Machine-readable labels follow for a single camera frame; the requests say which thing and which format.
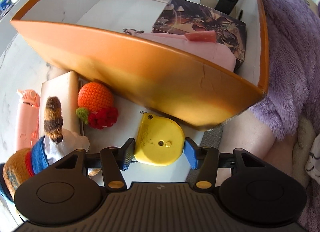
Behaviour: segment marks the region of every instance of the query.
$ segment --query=blue fabric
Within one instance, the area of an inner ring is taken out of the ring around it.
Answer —
[[[32,147],[31,151],[32,168],[35,174],[38,174],[49,167],[48,159],[44,153],[44,136]]]
[[[4,168],[4,163],[1,163],[0,164],[0,195],[2,197],[4,197],[5,199],[13,202],[11,194],[10,194],[10,192],[8,190],[8,187],[7,187],[6,183],[5,183],[3,175],[2,175],[3,168]]]
[[[191,169],[196,170],[198,168],[199,162],[193,146],[187,140],[184,141],[183,152],[190,164]]]

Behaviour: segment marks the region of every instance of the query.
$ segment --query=blue gripper pad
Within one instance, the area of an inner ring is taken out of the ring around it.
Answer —
[[[200,169],[204,155],[201,153],[201,148],[189,137],[185,138],[183,152],[188,159],[191,169]]]

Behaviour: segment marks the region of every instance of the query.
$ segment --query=white cloth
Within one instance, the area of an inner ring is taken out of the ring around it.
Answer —
[[[62,129],[62,142],[56,144],[49,137],[44,136],[44,153],[47,156],[49,165],[57,162],[62,157],[73,152],[76,149],[84,149],[88,151],[89,140],[85,136],[80,136],[75,132]]]
[[[320,135],[313,142],[305,168],[310,177],[320,184]]]

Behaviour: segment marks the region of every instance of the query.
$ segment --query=gold screw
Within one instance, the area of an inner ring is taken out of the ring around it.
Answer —
[[[113,180],[109,182],[108,187],[111,189],[120,189],[124,186],[124,183],[119,180]]]
[[[198,182],[196,183],[196,186],[197,186],[199,189],[209,189],[209,188],[212,186],[212,184],[211,184],[211,182],[202,180],[202,181],[198,181]]]

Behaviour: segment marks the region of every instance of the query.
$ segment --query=purple fur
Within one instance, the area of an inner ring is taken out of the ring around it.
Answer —
[[[269,36],[269,90],[251,107],[276,138],[294,134],[303,112],[320,132],[320,18],[303,0],[263,0]]]

